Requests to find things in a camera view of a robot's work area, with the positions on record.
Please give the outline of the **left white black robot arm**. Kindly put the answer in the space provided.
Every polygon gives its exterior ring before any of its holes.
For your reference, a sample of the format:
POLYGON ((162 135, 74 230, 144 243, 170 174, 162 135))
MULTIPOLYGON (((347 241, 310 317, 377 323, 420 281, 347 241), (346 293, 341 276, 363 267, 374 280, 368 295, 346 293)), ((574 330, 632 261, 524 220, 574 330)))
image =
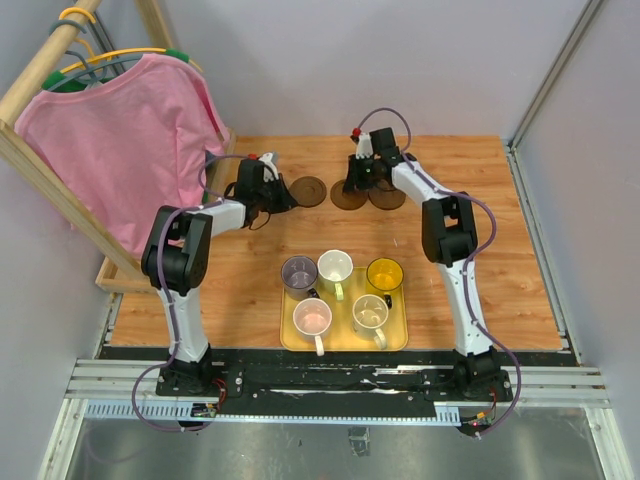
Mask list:
POLYGON ((220 199, 182 208, 165 205, 157 211, 141 267, 161 298, 169 331, 169 358, 159 367, 158 394, 200 396, 216 384, 200 310, 211 239, 251 227, 262 213, 298 206, 277 163, 275 152, 242 157, 236 181, 220 199))

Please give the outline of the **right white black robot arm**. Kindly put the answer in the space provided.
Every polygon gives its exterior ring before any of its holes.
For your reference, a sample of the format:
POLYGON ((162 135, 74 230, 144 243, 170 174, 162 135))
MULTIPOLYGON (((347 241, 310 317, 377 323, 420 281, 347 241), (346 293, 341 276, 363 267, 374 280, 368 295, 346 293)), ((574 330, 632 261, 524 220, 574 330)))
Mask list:
POLYGON ((391 128, 365 132, 357 127, 351 140, 356 150, 348 157, 347 192, 369 191, 385 182, 421 207, 422 248, 440 272, 455 327, 453 387, 463 399, 477 399, 500 368, 476 285, 475 256, 482 248, 473 200, 429 176, 398 147, 391 128))

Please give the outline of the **brown wooden coaster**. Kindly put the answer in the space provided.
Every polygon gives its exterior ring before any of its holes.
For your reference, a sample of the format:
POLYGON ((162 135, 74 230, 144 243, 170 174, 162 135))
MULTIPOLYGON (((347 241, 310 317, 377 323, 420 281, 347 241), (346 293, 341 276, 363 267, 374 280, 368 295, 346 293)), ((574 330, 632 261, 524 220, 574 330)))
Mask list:
POLYGON ((367 192, 345 192, 343 190, 344 185, 345 181, 339 180, 331 188, 330 198, 337 208, 344 211, 353 211, 361 208, 367 203, 369 200, 367 192))
POLYGON ((304 176, 296 179, 289 192, 297 204, 304 208, 320 205, 326 198, 326 186, 318 177, 304 176))
POLYGON ((395 210, 406 200, 406 194, 398 189, 374 187, 368 192, 370 202, 380 210, 395 210))

